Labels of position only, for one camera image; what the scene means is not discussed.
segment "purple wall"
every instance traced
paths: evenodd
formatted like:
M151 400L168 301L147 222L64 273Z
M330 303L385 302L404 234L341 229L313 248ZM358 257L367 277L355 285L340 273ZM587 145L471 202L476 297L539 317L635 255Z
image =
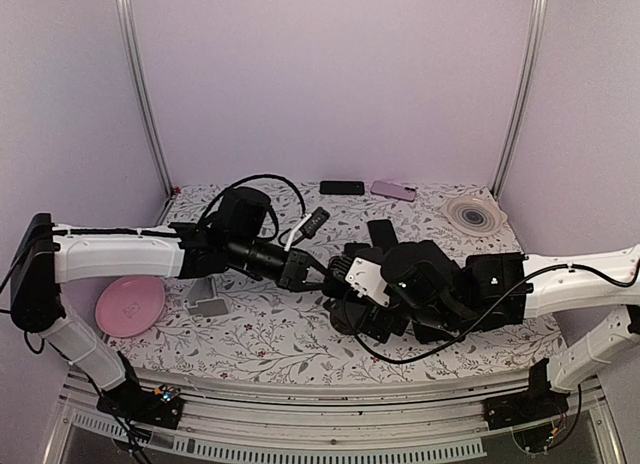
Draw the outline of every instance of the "purple wall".
M488 182L532 0L132 0L177 184Z
M516 159L501 200L529 252L640 242L640 0L549 0ZM608 310L560 316L575 340ZM640 462L640 349L600 376L628 462Z
M36 212L88 226L152 224L162 195L114 0L0 0L0 42L0 272ZM64 291L92 314L99 285ZM49 350L31 355L6 316L0 349L0 462L36 463L66 365Z

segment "floral tablecloth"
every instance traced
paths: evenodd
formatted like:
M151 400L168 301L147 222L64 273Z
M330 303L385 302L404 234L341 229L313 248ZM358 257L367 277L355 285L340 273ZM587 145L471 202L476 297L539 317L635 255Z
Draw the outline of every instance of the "floral tablecloth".
M299 219L291 191L276 183L251 184L273 199L281 229ZM330 220L299 247L327 263L347 242L369 242L366 222L389 218L400 241L434 240L461 265L470 254L519 251L508 224L491 238L469 237L455 230L440 208L461 194L489 197L479 186L413 185L415 202L365 196L322 196L317 183L300 189L310 210L322 206ZM173 203L166 222L195 221L218 186L186 186ZM166 308L157 323L131 339L110 338L134 366L213 379L238 379L287 384L345 385L433 381L524 369L564 346L552 316L527 320L485 333L436 356L395 366L371 357L351 337L336 332L322 308L319 292L292 294L272 282L254 282L234 271L215 276L218 294L231 312L224 316L191 316L183 300L191 281L167 279ZM369 340L378 352L407 358L424 352L413 336L392 336L387 344Z

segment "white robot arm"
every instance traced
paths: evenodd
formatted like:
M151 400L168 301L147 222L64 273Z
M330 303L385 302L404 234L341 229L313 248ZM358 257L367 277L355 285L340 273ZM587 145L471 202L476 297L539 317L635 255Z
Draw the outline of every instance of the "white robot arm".
M99 410L175 429L182 412L177 390L144 391L127 359L100 340L73 309L62 306L60 285L127 275L194 279L235 269L293 292L319 289L321 283L307 282L308 271L326 270L311 255L295 248L285 251L257 237L266 213L266 195L257 192L227 192L231 204L223 200L215 225L206 227L176 223L152 229L86 229L54 225L50 215L36 215L10 272L12 321L39 334L89 376L101 393ZM314 221L314 226L321 224Z
M360 298L375 302L379 309L385 310L378 313L387 312L394 293L401 294L404 301L416 309L414 321L435 331L437 336L442 335L443 329L452 330L446 329L446 317L451 315L459 325L454 330L462 333L469 328L490 330L562 310L616 306L580 341L537 363L531 369L527 391L485 401L485 418L491 428L550 417L557 414L558 409L566 411L566 397L571 391L640 342L640 245L617 252L572 257L474 256L459 275L455 274L458 272L455 265L455 272L451 273L451 263L442 259L432 243L407 243L398 247L403 246L406 249L400 249L397 256L392 249L377 262L373 262L375 258L367 260L362 253L351 263L345 280ZM461 286L472 287L475 294L465 295L459 289ZM499 292L491 291L494 286ZM511 291L515 291L513 300L500 309L502 304L498 301ZM479 299L477 294L489 297ZM431 296L430 300L423 299L425 295ZM428 316L435 322L431 328L429 321L421 317L423 309L438 311L435 315L440 320L434 319L433 312ZM473 311L478 311L475 316L467 316ZM477 318L485 311L484 316L495 313L493 323L483 323L482 317Z

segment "pink phone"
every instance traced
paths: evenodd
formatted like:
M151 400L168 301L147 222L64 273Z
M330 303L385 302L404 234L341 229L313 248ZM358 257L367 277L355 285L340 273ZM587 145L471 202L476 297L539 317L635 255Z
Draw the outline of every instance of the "pink phone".
M402 201L413 202L416 200L416 190L412 187L399 186L389 182L375 181L371 186L371 194L393 197Z

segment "black phone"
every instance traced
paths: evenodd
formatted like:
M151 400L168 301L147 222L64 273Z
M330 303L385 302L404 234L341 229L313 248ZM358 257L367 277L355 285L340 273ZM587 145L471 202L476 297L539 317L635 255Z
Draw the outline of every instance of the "black phone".
M378 219L367 222L369 237L373 247L379 247L382 252L387 252L398 245L398 236L389 219Z
M321 181L320 194L334 196L364 196L364 182Z

